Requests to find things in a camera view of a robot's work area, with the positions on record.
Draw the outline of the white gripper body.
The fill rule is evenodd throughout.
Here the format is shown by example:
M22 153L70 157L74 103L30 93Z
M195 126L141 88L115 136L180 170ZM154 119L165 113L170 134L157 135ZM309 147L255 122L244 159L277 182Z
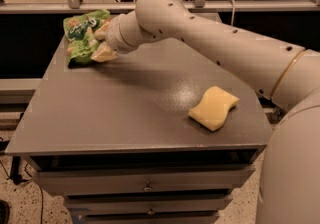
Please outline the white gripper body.
M157 41L157 36L144 30L134 11L113 18L106 31L105 40L119 54L135 51L140 45Z

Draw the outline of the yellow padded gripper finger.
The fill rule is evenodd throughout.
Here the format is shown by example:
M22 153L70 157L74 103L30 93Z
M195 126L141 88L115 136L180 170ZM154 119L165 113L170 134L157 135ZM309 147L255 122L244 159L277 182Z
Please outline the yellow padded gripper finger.
M110 22L106 21L99 29L94 32L94 36L97 40L104 40L106 36L106 31L108 29Z
M117 53L112 50L106 42L101 43L97 50L91 55L91 59L99 63L111 61L116 58Z

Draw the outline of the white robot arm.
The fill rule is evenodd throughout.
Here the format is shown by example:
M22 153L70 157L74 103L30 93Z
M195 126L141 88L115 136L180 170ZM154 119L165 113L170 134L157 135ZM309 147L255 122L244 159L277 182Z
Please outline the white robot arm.
M320 224L319 53L199 17L175 0L137 0L102 36L119 53L180 40L286 110L264 153L256 224Z

